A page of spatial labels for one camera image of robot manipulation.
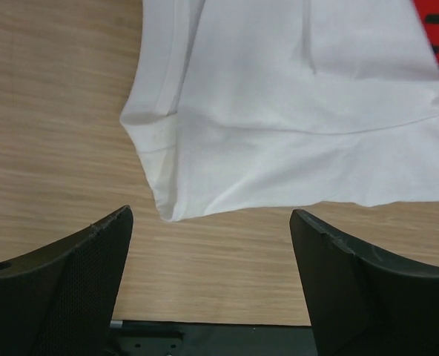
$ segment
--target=wood grain surface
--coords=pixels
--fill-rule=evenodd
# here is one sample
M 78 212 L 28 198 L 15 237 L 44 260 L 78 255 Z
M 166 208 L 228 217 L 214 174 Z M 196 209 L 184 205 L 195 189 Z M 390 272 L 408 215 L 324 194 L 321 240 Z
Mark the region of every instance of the wood grain surface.
M 130 204 L 115 318 L 308 324 L 290 208 L 159 219 L 118 121 L 141 33 L 141 0 L 0 0 L 0 261 Z M 309 211 L 439 265 L 439 203 Z

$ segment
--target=white fabric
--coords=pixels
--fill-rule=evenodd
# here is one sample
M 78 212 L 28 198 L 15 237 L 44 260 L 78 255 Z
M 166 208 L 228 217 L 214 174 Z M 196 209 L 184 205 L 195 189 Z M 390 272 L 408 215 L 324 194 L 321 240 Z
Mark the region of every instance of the white fabric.
M 412 0 L 143 2 L 121 122 L 163 219 L 439 201 L 439 67 Z

